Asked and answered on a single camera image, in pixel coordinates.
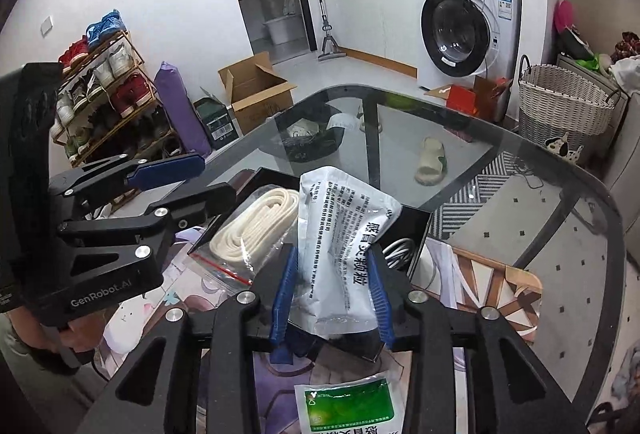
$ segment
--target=green label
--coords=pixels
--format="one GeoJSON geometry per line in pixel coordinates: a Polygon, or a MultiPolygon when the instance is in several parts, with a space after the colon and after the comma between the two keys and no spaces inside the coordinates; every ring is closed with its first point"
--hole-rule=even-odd
{"type": "MultiPolygon", "coordinates": [[[[312,432],[361,427],[394,416],[386,379],[325,390],[305,391],[306,412],[312,432]]],[[[375,428],[354,429],[353,434],[374,434],[375,428]]]]}

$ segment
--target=wicker basket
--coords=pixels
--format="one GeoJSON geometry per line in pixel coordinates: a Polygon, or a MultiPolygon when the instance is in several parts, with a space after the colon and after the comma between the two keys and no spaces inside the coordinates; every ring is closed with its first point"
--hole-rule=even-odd
{"type": "Polygon", "coordinates": [[[570,70],[555,65],[531,67],[526,56],[520,61],[519,78],[520,135],[542,147],[562,139],[570,157],[577,152],[578,163],[584,163],[596,136],[607,129],[618,100],[570,70]]]}

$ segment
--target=red shoe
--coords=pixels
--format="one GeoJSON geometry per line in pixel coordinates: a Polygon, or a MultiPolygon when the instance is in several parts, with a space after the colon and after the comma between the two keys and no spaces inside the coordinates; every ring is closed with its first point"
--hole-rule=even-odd
{"type": "Polygon", "coordinates": [[[69,64],[74,67],[77,63],[81,62],[84,58],[89,56],[89,41],[86,36],[83,36],[77,42],[71,44],[69,48],[70,60],[69,64]]]}
{"type": "Polygon", "coordinates": [[[134,106],[130,102],[130,88],[129,82],[122,84],[111,95],[111,105],[120,116],[126,118],[134,111],[134,106]]]}
{"type": "Polygon", "coordinates": [[[71,70],[71,49],[67,49],[58,61],[63,65],[62,74],[66,74],[71,70]]]}
{"type": "Polygon", "coordinates": [[[138,107],[142,107],[152,98],[151,90],[146,83],[145,77],[141,74],[132,74],[129,77],[129,80],[127,80],[126,85],[130,92],[129,100],[135,103],[138,107]]]}

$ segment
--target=barcode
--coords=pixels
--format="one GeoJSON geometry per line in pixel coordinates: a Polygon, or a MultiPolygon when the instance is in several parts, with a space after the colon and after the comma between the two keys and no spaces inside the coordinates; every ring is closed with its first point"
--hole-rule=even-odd
{"type": "Polygon", "coordinates": [[[229,134],[233,129],[233,125],[227,123],[224,127],[214,130],[211,135],[213,136],[213,139],[222,138],[222,136],[229,134]]]}

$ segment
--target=washing machine door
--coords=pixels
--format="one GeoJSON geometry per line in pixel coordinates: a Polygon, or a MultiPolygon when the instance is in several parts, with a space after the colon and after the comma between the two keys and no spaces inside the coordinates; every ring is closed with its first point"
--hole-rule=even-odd
{"type": "Polygon", "coordinates": [[[431,60],[448,76],[473,74],[489,50],[490,29],[471,0],[426,0],[421,26],[431,60]]]}

